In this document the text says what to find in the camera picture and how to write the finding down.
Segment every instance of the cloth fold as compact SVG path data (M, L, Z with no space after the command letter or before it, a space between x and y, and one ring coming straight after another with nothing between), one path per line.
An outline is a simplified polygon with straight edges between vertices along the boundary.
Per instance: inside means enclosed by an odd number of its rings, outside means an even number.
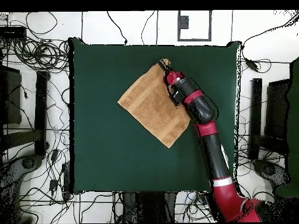
M173 105L163 82L164 75L155 64L129 87L118 104L170 148L188 127L190 117L183 105Z

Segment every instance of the cable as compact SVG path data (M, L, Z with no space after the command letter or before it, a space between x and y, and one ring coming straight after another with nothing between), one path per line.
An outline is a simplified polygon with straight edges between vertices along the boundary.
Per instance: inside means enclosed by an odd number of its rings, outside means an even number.
M34 216L36 216L36 222L35 222L35 224L37 224L38 223L38 221L39 221L39 216L37 215L37 214L35 214L35 213L32 213L32 212L29 212L29 211L24 211L21 207L20 207L20 210L23 212L23 213L28 213L28 214L31 214L31 215L34 215Z
M67 210L69 210L69 207L71 206L71 203L69 205L67 205L66 207L63 208L59 211L59 213L56 214L55 217L53 217L52 221L50 222L50 224L53 224L55 222L57 222L56 224L58 224L59 220L61 219L61 217L63 217L65 215L65 213L67 213ZM54 220L58 215L60 214L60 217L57 220Z
M142 30L142 32L141 32L141 40L142 40L143 45L144 45L143 38L142 38L143 31L144 31L144 29L145 29L145 26L147 25L148 20L153 16L154 13L155 13L155 10L152 12L152 14L149 16L149 18L148 18L147 21L145 22L144 27L143 27L143 30Z
M26 146L24 146L24 147L20 148L20 149L19 149L19 150L16 152L16 154L14 155L14 157L13 157L13 158L11 158L11 159L9 159L9 161L8 161L8 162L6 162L6 163L4 163L3 165L10 164L10 162L11 162L11 161L13 161L13 160L14 160L14 158L18 156L19 152L20 152L22 149L24 149L24 148L27 148L27 147L29 147L30 145L33 145L33 144L34 144L34 142L32 142L32 143L30 143L30 144L28 144L28 145L26 145Z
M114 20L111 18L108 11L107 11L107 15L108 15L109 19L114 23L114 25L119 28L120 34L124 38L124 44L127 44L128 40L123 36L123 32L121 31L120 27L114 22Z
M159 11L157 10L157 22L156 22L156 46L158 45L158 21L159 21Z
M62 93L61 93L61 100L64 102L64 104L67 105L67 107L68 107L68 109L69 109L69 103L65 102L65 100L63 99L63 94L64 94L66 91L68 91L68 90L69 90L69 87L68 87L67 89L65 89L65 90L62 91Z
M203 212L203 209L200 209L199 208L199 205L203 206L203 202L200 198L200 194L198 192L195 192L195 196L193 199L191 199L189 197L189 195L193 193L193 192L187 192L187 197L185 199L185 210L182 212L182 213L175 213L175 215L183 215L183 220L182 222L185 222L185 216L187 215L188 219L189 219L189 222L192 221L200 221L200 220L203 220L203 219L207 219L209 222L211 222L211 220L209 219L211 216L210 213L207 215ZM187 199L190 199L191 202L189 204L186 203ZM191 210L192 210L192 207L195 207L196 208L196 212L195 213L192 213ZM200 211L201 213L203 213L204 217L201 217L201 218L196 218L196 214L198 213L198 211Z
M73 211L74 221L77 224L76 216L75 216L75 204L74 204L74 202L72 203L72 211Z
M59 70L58 72L51 71L52 73L60 73L61 71L66 71L66 68L68 67L68 42L65 40L44 40L40 39L36 36L36 34L46 34L50 31L52 31L56 25L57 25L57 19L55 18L56 24L52 29L50 29L47 32L44 33L36 33L34 32L27 24L24 24L21 21L13 20L10 22L10 25L12 22L20 22L23 27L27 28L29 32L31 32L32 35L35 36L38 41L26 37L25 41L19 41L15 43L14 45L11 45L11 43L6 43L4 46L2 46L0 49L7 48L7 53L4 53L4 58L7 55L16 55L20 62L15 61L8 61L16 64L24 63L27 66L29 66L31 69L34 69L35 71L38 69L46 69L46 70ZM61 43L57 46L52 44L53 41L60 41ZM9 50L11 48L14 51L14 54L9 53Z
M11 104L13 104L17 109L19 109L20 111L22 111L22 112L25 114L25 116L26 116L26 118L27 118L27 120L28 120L28 123L29 123L29 125L30 125L32 131L34 131L32 125L31 125L31 122L30 122L30 120L29 120L29 117L28 117L28 115L25 113L25 111L24 111L23 109L21 109L19 106L17 106L13 101L10 100L9 102L10 102Z
M81 212L81 194L79 194L79 224L81 224L82 222L80 212Z
M262 33L256 34L256 35L254 35L254 36L248 38L247 40L245 40L244 43L243 43L243 45L241 46L241 53L242 53L242 56L243 56L244 60L246 61L246 64L248 65L248 67L250 67L250 69L256 71L257 73L266 73L267 71L270 70L270 68L271 68L271 66L272 66L272 63L271 63L271 61L270 61L269 59L260 59L260 60L252 61L252 60L250 60L250 59L248 59L248 58L246 58L246 57L244 56L244 48L245 48L245 44L246 44L246 42L247 42L248 40L250 40L250 39L252 39L252 38L254 38L254 37L260 36L260 35L262 35L262 34L265 34L265 33L267 33L267 32L272 32L272 31L274 31L274 30L276 30L276 29L279 29L279 28L282 28L282 27L289 27L289 26L292 26L293 24L295 24L295 23L298 21L298 19L299 19L299 12L296 11L296 14L295 14L290 20L288 20L285 24L283 24L283 25L281 25L281 26L278 26L278 27L272 27L271 29L268 29L268 30L266 30L266 31L263 31ZM256 65L256 62L261 61L261 60L268 60L268 61L270 62L270 68L269 68L267 71L260 72L260 71L258 70L257 65Z
M98 195L98 196L96 196L95 197L95 199L93 200L93 202L91 203L91 205L87 208L87 209L85 209L84 211L82 211L82 213L80 214L80 209L79 209L79 223L81 224L82 222L83 222L83 213L85 212L85 211L87 211L87 210L89 210L92 206L93 206L93 204L95 203L95 201L96 201L96 199L98 198L98 197L112 197L114 194L112 194L112 195Z
M51 12L48 12L48 13L50 13L50 15L55 19L55 25L54 25L54 27L52 27L49 31L46 31L46 32L44 32L44 33L37 33L37 32L35 32L35 31L33 31L31 28L29 28L29 25L28 25L28 16L30 15L30 14L32 14L33 12L29 12L27 15L26 15L26 25L27 25L27 27L28 27L28 29L30 30L30 32L32 33L32 34L34 34L34 36L35 36L35 34L36 35L41 35L41 34L47 34L47 33L49 33L49 32L51 32L56 26L57 26L57 24L58 24L58 21L57 21L57 19L56 19L56 17L51 13Z
M267 192L267 191L259 191L259 192L257 192L255 195L253 195L253 197L252 198L255 198L258 194L260 194L260 193L265 193L265 194L267 194L267 195L270 195L272 198L275 198L271 193L269 193L269 192Z
M244 189L244 191L246 191L246 193L249 195L249 197L248 198L251 198L251 195L250 195L250 193L242 186L242 185L240 185L239 184L239 186L241 186L243 189Z

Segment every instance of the green tabletop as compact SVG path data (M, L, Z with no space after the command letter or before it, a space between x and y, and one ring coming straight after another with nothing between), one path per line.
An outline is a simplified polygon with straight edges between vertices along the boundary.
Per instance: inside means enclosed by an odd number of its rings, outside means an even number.
M117 104L158 60L191 76L218 106L221 142L234 163L238 43L229 47L74 44L74 191L208 190L190 123L168 149Z

